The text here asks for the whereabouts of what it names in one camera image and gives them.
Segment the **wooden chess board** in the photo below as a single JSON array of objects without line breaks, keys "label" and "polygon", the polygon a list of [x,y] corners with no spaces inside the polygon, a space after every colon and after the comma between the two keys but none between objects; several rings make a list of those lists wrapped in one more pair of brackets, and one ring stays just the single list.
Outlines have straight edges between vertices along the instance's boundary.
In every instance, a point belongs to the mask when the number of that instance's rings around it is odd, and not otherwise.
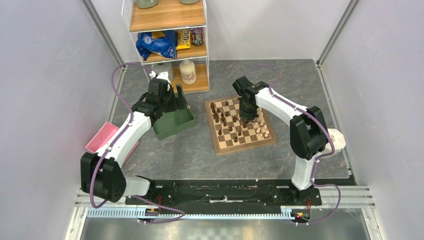
[{"label": "wooden chess board", "polygon": [[237,96],[204,103],[209,129],[217,155],[268,146],[277,142],[268,113],[259,108],[259,118],[246,122],[240,117]]}]

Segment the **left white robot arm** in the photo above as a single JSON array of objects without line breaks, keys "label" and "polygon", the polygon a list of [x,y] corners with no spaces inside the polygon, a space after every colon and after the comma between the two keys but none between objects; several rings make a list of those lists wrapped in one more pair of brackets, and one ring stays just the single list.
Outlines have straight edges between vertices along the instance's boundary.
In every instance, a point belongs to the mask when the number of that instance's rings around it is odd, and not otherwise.
[{"label": "left white robot arm", "polygon": [[148,90],[131,107],[128,117],[113,137],[94,153],[86,152],[80,159],[81,190],[104,202],[118,202],[122,197],[137,196],[144,204],[152,204],[157,191],[145,177],[126,178],[124,160],[137,141],[163,116],[188,108],[183,86],[173,87],[167,80],[154,78]]}]

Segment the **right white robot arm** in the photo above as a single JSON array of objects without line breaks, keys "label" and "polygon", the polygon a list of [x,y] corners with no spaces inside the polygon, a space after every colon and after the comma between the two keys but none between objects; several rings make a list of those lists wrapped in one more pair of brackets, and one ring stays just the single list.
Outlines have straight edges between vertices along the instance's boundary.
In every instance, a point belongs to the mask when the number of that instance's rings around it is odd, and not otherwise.
[{"label": "right white robot arm", "polygon": [[292,203],[302,204],[314,188],[314,162],[323,154],[330,139],[322,110],[299,105],[275,92],[267,83],[252,83],[245,76],[236,79],[232,86],[239,96],[242,123],[257,119],[258,109],[262,108],[288,125],[290,147],[296,155],[288,197]]}]

